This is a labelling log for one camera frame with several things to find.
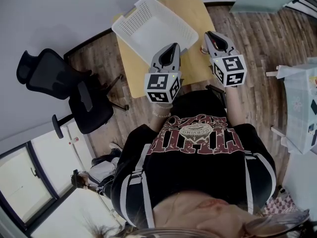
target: glasses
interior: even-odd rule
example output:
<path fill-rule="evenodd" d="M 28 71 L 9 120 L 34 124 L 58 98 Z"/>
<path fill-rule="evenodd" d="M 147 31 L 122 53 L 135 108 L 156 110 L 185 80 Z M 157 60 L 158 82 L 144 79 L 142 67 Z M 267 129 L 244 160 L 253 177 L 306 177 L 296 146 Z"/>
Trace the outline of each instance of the glasses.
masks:
<path fill-rule="evenodd" d="M 309 210 L 288 214 L 276 214 L 253 220 L 244 225 L 243 238 L 278 237 L 283 235 L 309 219 Z M 183 228 L 153 228 L 137 230 L 128 238 L 219 238 L 210 232 Z"/>

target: bracelet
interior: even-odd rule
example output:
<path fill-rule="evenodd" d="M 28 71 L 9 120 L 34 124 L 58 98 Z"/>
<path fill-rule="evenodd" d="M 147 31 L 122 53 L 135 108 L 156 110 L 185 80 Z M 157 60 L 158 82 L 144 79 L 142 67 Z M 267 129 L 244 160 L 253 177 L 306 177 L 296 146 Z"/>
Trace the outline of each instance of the bracelet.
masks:
<path fill-rule="evenodd" d="M 172 104 L 170 106 L 168 106 L 168 107 L 162 107 L 159 104 L 157 104 L 157 106 L 160 107 L 161 109 L 171 109 L 173 107 Z"/>
<path fill-rule="evenodd" d="M 160 118 L 167 118 L 167 117 L 170 117 L 170 116 L 171 116 L 170 113 L 169 113 L 168 115 L 161 116 L 161 115 L 157 114 L 155 111 L 153 111 L 152 114 L 155 115 L 156 117 L 160 117 Z"/>

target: window handle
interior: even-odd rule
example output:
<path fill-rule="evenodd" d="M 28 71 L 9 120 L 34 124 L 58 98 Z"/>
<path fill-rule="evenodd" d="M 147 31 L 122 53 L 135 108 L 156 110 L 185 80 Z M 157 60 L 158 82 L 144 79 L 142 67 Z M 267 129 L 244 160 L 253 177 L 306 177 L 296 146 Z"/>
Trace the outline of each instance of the window handle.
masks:
<path fill-rule="evenodd" d="M 34 177 L 38 177 L 38 174 L 36 173 L 36 170 L 33 171 L 33 169 L 31 168 L 31 172 L 34 175 Z"/>

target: basket handle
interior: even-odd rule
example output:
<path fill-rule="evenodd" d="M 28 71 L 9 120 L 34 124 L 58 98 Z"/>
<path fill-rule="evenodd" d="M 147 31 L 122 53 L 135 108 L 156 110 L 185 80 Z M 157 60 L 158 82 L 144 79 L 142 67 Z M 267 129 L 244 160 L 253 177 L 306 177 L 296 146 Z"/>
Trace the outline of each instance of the basket handle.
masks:
<path fill-rule="evenodd" d="M 136 9 L 136 6 L 134 5 L 130 10 L 128 10 L 123 17 L 127 18 L 127 15 L 130 14 L 134 9 Z"/>

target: window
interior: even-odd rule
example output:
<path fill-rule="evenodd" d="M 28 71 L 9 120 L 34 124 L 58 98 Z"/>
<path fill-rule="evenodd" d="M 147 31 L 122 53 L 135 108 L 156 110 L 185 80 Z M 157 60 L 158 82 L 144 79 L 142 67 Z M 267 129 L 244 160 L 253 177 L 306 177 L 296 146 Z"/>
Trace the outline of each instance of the window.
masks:
<path fill-rule="evenodd" d="M 0 155 L 0 206 L 30 235 L 75 190 L 70 176 L 83 170 L 76 150 L 55 131 Z"/>

